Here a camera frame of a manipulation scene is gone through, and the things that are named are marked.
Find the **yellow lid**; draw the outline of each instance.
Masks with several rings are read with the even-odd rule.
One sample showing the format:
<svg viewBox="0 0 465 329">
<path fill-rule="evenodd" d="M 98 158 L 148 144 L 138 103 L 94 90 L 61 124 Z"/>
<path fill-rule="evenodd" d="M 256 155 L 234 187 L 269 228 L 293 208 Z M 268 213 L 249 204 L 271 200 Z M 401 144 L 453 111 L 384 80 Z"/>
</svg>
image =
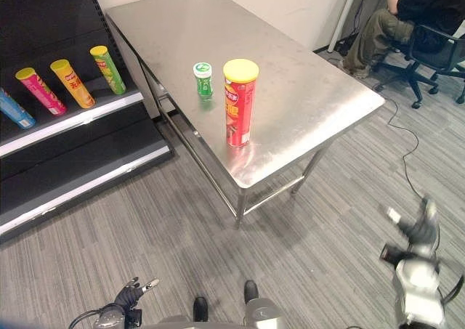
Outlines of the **yellow lid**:
<svg viewBox="0 0 465 329">
<path fill-rule="evenodd" d="M 24 68 L 24 69 L 19 70 L 15 74 L 15 77 L 18 80 L 24 80 L 26 78 L 30 78 L 34 74 L 36 74 L 36 71 L 33 68 Z"/>
<path fill-rule="evenodd" d="M 66 59 L 55 60 L 52 64 L 50 64 L 50 68 L 53 71 L 61 70 L 70 66 L 70 62 Z"/>
<path fill-rule="evenodd" d="M 257 78 L 259 66 L 247 59 L 233 59 L 223 66 L 225 78 L 239 84 L 246 84 Z"/>
<path fill-rule="evenodd" d="M 108 52 L 106 46 L 95 46 L 90 49 L 90 54 L 92 55 L 104 55 L 106 52 Z"/>
</svg>

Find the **stainless steel table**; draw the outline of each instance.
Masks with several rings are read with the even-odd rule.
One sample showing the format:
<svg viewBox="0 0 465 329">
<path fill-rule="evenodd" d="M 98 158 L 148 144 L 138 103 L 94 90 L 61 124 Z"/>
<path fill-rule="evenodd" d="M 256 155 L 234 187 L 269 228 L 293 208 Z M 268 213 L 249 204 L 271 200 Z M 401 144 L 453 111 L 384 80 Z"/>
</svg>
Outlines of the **stainless steel table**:
<svg viewBox="0 0 465 329">
<path fill-rule="evenodd" d="M 332 141 L 384 103 L 378 94 L 308 52 L 277 29 L 231 0 L 142 0 L 109 9 L 108 17 L 137 55 L 157 106 L 236 218 L 293 188 L 297 192 Z M 252 115 L 251 141 L 226 143 L 222 66 L 248 58 L 260 67 Z M 213 101 L 203 107 L 193 65 L 213 67 Z M 204 160 L 160 104 L 151 78 L 202 138 L 231 182 L 238 203 L 225 195 Z M 304 173 L 248 206 L 258 183 L 315 151 Z"/>
</svg>

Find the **white shelf edge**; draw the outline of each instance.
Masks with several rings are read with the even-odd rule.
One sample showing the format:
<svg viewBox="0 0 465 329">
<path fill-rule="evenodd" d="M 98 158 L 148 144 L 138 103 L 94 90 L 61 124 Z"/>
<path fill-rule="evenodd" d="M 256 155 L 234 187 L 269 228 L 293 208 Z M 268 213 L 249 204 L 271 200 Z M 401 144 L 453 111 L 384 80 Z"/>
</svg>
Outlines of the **white shelf edge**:
<svg viewBox="0 0 465 329">
<path fill-rule="evenodd" d="M 84 185 L 81 185 L 80 187 L 77 187 L 74 190 L 71 190 L 61 196 L 58 196 L 57 198 L 43 204 L 42 206 L 39 206 L 32 211 L 28 211 L 16 219 L 13 219 L 6 224 L 3 224 L 0 226 L 0 235 L 3 235 L 4 233 L 13 230 L 15 227 L 18 227 L 26 222 L 29 222 L 30 220 L 33 220 L 37 218 L 38 216 L 44 215 L 48 213 L 49 211 L 53 211 L 56 209 L 56 207 L 62 205 L 63 203 L 68 202 L 69 200 L 72 200 L 79 195 L 84 194 L 85 192 L 88 192 L 95 187 L 100 186 L 101 184 L 104 184 L 106 182 L 109 182 L 110 180 L 113 180 L 117 178 L 120 175 L 123 175 L 125 173 L 129 173 L 133 169 L 136 169 L 137 167 L 142 166 L 143 164 L 146 164 L 147 162 L 164 155 L 165 153 L 169 152 L 168 145 L 163 146 L 162 148 L 149 153 L 148 155 L 142 156 L 141 158 L 138 158 L 132 162 L 126 163 L 122 165 L 121 167 L 110 171 L 90 182 L 87 182 Z"/>
<path fill-rule="evenodd" d="M 136 92 L 134 94 L 128 95 L 127 97 L 117 99 L 114 102 L 109 102 L 102 106 L 96 106 L 92 109 L 83 111 L 78 115 L 66 118 L 61 122 L 54 123 L 51 126 L 39 129 L 38 131 L 27 134 L 19 139 L 12 140 L 11 142 L 0 146 L 0 158 L 13 153 L 14 151 L 18 151 L 24 147 L 40 142 L 41 140 L 49 138 L 53 135 L 63 133 L 64 131 L 76 128 L 83 124 L 88 124 L 93 120 L 113 113 L 114 111 L 120 110 L 143 99 L 144 97 L 142 94 L 140 92 Z"/>
</svg>

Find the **black office chair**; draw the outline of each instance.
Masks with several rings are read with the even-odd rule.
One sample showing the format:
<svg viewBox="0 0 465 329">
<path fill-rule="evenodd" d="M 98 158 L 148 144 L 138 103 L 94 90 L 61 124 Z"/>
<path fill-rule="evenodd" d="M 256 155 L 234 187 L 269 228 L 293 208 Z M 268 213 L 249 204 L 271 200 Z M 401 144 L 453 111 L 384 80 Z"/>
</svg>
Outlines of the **black office chair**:
<svg viewBox="0 0 465 329">
<path fill-rule="evenodd" d="M 438 37 L 438 42 L 442 42 L 436 52 L 422 52 L 420 45 L 420 37 L 424 37 L 426 32 L 433 32 Z M 390 78 L 384 83 L 375 85 L 374 89 L 377 92 L 383 90 L 384 86 L 394 81 L 407 81 L 416 95 L 416 102 L 412 104 L 414 109 L 418 109 L 421 106 L 423 97 L 419 88 L 418 82 L 429 84 L 432 88 L 429 90 L 430 94 L 436 94 L 438 91 L 438 84 L 434 82 L 438 75 L 447 75 L 464 78 L 465 80 L 465 69 L 458 64 L 465 60 L 465 35 L 460 38 L 455 38 L 441 31 L 437 31 L 426 25 L 417 25 L 412 32 L 410 43 L 406 45 L 393 44 L 393 47 L 399 49 L 405 54 L 406 60 L 413 60 L 406 68 L 399 66 L 386 64 L 385 62 L 379 62 L 373 67 L 373 71 L 377 71 L 379 68 L 386 68 L 387 70 L 396 73 L 396 76 Z M 420 65 L 427 66 L 435 70 L 434 75 L 431 78 L 427 78 L 416 72 Z M 465 98 L 465 87 L 462 94 L 456 102 L 461 104 Z"/>
</svg>

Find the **small green container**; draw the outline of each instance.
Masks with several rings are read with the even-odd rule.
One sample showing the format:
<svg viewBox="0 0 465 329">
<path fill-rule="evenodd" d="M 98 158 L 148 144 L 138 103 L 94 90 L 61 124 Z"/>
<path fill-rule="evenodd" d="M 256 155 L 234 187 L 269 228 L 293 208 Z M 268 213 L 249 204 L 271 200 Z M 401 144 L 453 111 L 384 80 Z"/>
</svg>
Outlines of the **small green container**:
<svg viewBox="0 0 465 329">
<path fill-rule="evenodd" d="M 198 62 L 194 65 L 194 75 L 197 79 L 197 93 L 202 100 L 211 100 L 211 65 L 207 62 Z"/>
<path fill-rule="evenodd" d="M 123 94 L 126 91 L 126 86 L 124 86 L 123 79 L 116 69 L 110 53 L 108 53 L 108 48 L 106 46 L 95 46 L 90 50 L 90 54 L 94 57 L 113 93 Z"/>
</svg>

